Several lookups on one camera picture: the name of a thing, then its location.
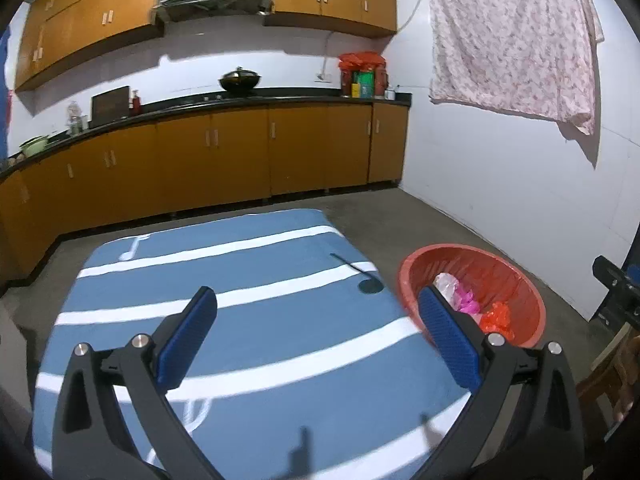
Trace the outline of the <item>red plastic bag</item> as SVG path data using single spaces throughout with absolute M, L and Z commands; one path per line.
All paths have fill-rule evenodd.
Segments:
M 480 329 L 485 334 L 498 333 L 507 341 L 514 341 L 509 305 L 502 301 L 494 302 L 480 317 Z

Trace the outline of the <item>magenta plastic bag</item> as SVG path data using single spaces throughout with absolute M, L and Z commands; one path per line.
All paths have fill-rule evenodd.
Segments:
M 471 316 L 480 315 L 480 304 L 475 300 L 472 290 L 466 289 L 452 274 L 437 274 L 434 285 L 455 311 Z

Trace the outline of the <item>red plastic trash basket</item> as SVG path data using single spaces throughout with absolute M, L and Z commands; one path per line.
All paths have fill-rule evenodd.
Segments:
M 415 250 L 402 260 L 397 274 L 400 303 L 426 340 L 431 334 L 419 315 L 418 296 L 439 273 L 449 273 L 483 309 L 504 302 L 511 311 L 516 346 L 534 348 L 546 327 L 547 311 L 538 289 L 516 266 L 486 250 L 461 244 L 435 244 Z

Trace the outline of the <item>lower wooden kitchen cabinets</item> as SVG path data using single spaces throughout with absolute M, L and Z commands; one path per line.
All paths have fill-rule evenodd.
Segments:
M 277 196 L 398 183 L 412 97 L 194 96 L 90 130 L 1 174 L 1 284 L 63 238 Z

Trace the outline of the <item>blue white striped tablecloth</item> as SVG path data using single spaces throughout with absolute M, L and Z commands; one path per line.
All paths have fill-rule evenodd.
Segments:
M 228 479 L 408 479 L 468 400 L 378 270 L 315 209 L 106 243 L 76 276 L 36 381 L 32 440 L 52 465 L 72 349 L 152 333 L 196 291 L 218 313 L 168 401 Z

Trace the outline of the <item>green pot on counter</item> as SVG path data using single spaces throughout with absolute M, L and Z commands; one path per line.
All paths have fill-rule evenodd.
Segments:
M 20 145 L 20 150 L 25 158 L 29 158 L 43 152 L 48 144 L 49 138 L 47 136 L 34 136 L 24 141 Z

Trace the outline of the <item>pink floral hanging cloth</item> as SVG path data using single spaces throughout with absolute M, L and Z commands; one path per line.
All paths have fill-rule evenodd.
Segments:
M 435 103 L 571 125 L 597 125 L 592 0 L 430 0 Z

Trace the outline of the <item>purple blue hanging cloth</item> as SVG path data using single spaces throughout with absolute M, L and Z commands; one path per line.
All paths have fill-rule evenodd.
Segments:
M 2 162 L 8 158 L 10 92 L 6 83 L 6 59 L 10 36 L 10 28 L 7 27 L 0 41 L 0 159 Z

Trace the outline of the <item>glass jar on counter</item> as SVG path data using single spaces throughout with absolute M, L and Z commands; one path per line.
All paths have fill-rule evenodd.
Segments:
M 84 133 L 88 128 L 88 116 L 82 112 L 82 109 L 76 101 L 70 102 L 66 108 L 68 132 L 71 136 L 78 136 Z

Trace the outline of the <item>red small bottle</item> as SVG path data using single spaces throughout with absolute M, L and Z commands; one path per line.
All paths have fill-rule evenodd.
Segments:
M 137 90 L 134 90 L 132 92 L 132 98 L 131 98 L 130 115 L 131 116 L 139 115 L 141 113 L 141 109 L 142 109 L 142 105 L 141 105 L 139 92 L 137 92 Z

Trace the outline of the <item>dark cutting board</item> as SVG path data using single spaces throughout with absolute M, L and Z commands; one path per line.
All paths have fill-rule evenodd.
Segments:
M 129 116 L 130 87 L 123 86 L 91 98 L 90 127 L 101 127 Z

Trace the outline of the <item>red bag with bottles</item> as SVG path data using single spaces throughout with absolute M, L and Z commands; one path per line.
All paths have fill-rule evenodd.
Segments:
M 338 68 L 342 95 L 355 99 L 383 99 L 388 88 L 386 65 L 386 59 L 372 51 L 341 54 Z

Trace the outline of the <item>black wok with lid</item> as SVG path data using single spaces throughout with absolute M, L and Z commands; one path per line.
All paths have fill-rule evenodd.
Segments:
M 246 70 L 238 66 L 235 70 L 224 74 L 219 79 L 219 84 L 225 92 L 232 96 L 249 96 L 257 87 L 260 75 L 254 70 Z

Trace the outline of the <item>upper wooden cabinets left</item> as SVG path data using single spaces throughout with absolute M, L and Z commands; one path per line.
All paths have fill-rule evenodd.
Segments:
M 35 0 L 17 55 L 17 92 L 99 55 L 163 35 L 158 0 Z

